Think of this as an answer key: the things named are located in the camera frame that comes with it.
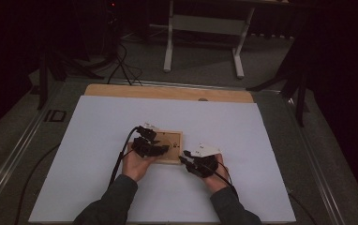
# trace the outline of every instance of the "white paper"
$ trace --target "white paper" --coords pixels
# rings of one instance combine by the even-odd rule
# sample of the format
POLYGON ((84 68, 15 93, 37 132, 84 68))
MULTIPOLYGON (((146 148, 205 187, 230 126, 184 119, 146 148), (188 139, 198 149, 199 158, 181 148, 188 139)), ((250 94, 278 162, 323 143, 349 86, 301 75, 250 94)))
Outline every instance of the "white paper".
MULTIPOLYGON (((295 221, 256 104, 88 96, 77 105, 29 221, 70 222, 100 199, 129 131, 144 122, 183 131, 186 150, 218 147, 245 209, 266 223, 295 221)), ((128 222, 219 222, 209 197, 185 166, 154 164, 139 182, 128 222)))

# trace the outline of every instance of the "hand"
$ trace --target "hand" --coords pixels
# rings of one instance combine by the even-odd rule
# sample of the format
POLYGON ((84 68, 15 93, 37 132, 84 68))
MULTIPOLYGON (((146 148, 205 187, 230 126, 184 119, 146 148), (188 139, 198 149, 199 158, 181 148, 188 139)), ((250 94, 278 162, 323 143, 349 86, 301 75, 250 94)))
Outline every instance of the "hand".
POLYGON ((146 174, 150 164, 156 161, 156 157, 140 157, 135 151, 129 150, 123 158, 123 175, 129 176, 135 182, 140 181, 146 174))
MULTIPOLYGON (((221 154, 215 155, 215 158, 218 163, 218 167, 216 169, 216 172, 219 173, 219 175, 223 176, 226 180, 229 180, 229 175, 226 170, 227 167, 223 164, 223 157, 221 154)), ((206 178, 203 178, 202 181, 205 183, 206 186, 208 186, 209 190, 214 194, 215 192, 221 190, 222 188, 225 188, 228 186, 228 184, 220 179, 217 175, 213 174, 211 176, 208 176, 206 178)))

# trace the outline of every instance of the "dark background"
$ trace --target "dark background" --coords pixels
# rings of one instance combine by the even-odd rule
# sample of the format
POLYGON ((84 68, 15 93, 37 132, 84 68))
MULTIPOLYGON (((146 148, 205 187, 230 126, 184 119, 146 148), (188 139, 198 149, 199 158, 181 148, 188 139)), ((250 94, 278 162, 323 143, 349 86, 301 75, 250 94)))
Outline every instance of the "dark background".
MULTIPOLYGON (((358 1, 332 0, 320 5, 324 9, 307 21, 300 9, 258 8, 249 32, 266 38, 298 37, 279 73, 310 68, 307 86, 314 91, 358 181, 358 1)), ((0 118, 30 90, 27 75, 38 68, 46 43, 70 57, 103 52, 98 40, 107 21, 104 7, 95 3, 90 10, 98 16, 87 20, 84 15, 89 11, 75 6, 81 8, 80 1, 0 1, 0 118)), ((125 25, 147 37, 148 23, 166 24, 167 8, 168 1, 128 0, 120 13, 125 25)), ((183 4, 177 9, 190 14, 216 10, 200 4, 183 4)))

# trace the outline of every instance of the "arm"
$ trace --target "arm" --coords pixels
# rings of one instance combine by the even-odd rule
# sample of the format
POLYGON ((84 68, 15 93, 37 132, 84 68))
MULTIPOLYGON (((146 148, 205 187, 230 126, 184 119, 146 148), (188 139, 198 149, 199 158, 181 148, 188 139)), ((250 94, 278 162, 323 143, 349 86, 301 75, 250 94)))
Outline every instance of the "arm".
POLYGON ((137 183, 126 175, 119 175, 102 198, 89 204, 74 220, 80 224, 125 224, 137 183))
MULTIPOLYGON (((223 166, 222 155, 216 155, 219 166, 216 172, 228 180, 227 168, 223 166)), ((241 224, 241 225, 259 225, 261 220, 255 214, 247 211, 235 197, 231 188, 216 175, 202 179, 206 186, 211 190, 211 202, 217 213, 217 216, 223 225, 241 224)))
POLYGON ((231 224, 246 224, 257 225, 261 224, 261 220, 255 214, 247 211, 243 205, 238 202, 235 195, 229 187, 222 188, 211 196, 211 202, 224 225, 231 224))
POLYGON ((123 161, 123 174, 114 180, 102 198, 89 204, 74 220, 74 225, 118 225, 127 222, 127 211, 132 204, 137 182, 146 174, 155 157, 141 158, 129 152, 123 161))

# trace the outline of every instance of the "gray sleeve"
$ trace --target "gray sleeve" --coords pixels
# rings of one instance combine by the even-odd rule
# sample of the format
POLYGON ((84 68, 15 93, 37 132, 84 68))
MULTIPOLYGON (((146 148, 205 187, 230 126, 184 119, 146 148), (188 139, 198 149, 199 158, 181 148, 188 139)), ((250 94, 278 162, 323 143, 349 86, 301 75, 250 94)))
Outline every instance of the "gray sleeve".
POLYGON ((102 198, 90 203, 74 220, 74 225, 126 224, 127 211, 132 204, 138 184, 125 175, 119 175, 102 198))
POLYGON ((230 187, 225 187, 211 196, 211 202, 223 225, 259 225, 261 220, 247 211, 237 200, 230 187))

